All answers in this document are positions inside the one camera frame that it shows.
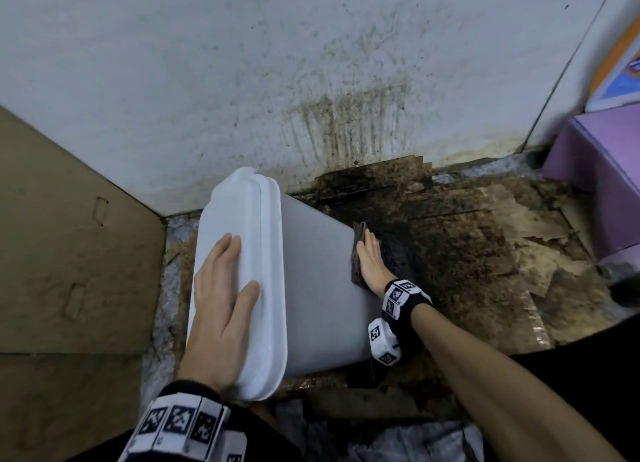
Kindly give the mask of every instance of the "dirty floor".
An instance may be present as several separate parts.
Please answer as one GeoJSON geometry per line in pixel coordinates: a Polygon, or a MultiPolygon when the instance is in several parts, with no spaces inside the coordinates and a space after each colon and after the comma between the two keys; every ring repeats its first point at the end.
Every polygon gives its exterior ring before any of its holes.
{"type": "MultiPolygon", "coordinates": [[[[611,300],[588,236],[565,219],[571,188],[540,179],[532,158],[514,155],[434,174],[421,157],[404,157],[322,175],[313,190],[294,197],[348,225],[367,221],[383,241],[390,269],[428,286],[450,320],[504,353],[530,353],[634,313],[611,300]]],[[[171,380],[184,350],[198,218],[168,220],[142,406],[171,380]]],[[[375,389],[346,389],[350,373],[285,379],[278,396],[304,391],[309,406],[330,418],[464,416],[426,351],[377,375],[375,389]]]]}

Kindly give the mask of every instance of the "mold stain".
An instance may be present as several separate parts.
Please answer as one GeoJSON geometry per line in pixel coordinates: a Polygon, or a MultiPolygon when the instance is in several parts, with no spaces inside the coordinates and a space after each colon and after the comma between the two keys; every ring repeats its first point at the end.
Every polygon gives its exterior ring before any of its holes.
{"type": "Polygon", "coordinates": [[[303,103],[287,113],[304,164],[335,171],[379,162],[406,147],[406,83],[303,103]]]}

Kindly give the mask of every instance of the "left hand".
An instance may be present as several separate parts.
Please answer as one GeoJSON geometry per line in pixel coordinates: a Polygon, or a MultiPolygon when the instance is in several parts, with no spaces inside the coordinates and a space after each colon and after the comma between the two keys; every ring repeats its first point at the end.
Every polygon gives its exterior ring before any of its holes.
{"type": "Polygon", "coordinates": [[[207,385],[218,394],[240,376],[249,346],[251,313],[260,295],[260,284],[251,280],[234,305],[231,275],[240,248],[240,236],[227,233],[196,274],[196,315],[176,376],[207,385]]]}

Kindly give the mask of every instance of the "hand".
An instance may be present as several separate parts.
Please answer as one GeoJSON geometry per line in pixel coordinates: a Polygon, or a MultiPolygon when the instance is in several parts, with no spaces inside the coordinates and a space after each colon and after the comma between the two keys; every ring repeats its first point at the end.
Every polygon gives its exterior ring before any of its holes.
{"type": "Polygon", "coordinates": [[[240,254],[240,236],[224,235],[194,280],[196,315],[177,379],[207,385],[217,393],[240,376],[249,346],[251,312],[260,284],[251,280],[231,298],[231,275],[240,254]]]}
{"type": "Polygon", "coordinates": [[[384,298],[385,287],[397,277],[389,272],[382,261],[380,242],[369,229],[366,229],[364,242],[358,241],[356,250],[360,259],[360,272],[364,281],[367,282],[367,285],[375,295],[384,298]]]}

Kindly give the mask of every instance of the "white lid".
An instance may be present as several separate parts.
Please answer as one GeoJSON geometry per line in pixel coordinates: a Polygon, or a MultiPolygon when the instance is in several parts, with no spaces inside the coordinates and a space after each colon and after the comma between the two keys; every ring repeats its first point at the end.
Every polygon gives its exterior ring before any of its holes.
{"type": "MultiPolygon", "coordinates": [[[[234,295],[249,280],[260,282],[237,395],[263,400],[276,391],[287,365],[282,213],[276,181],[256,174],[252,167],[241,167],[214,188],[200,217],[194,275],[225,233],[242,239],[234,295]]],[[[193,294],[191,289],[187,337],[195,315],[193,294]]]]}

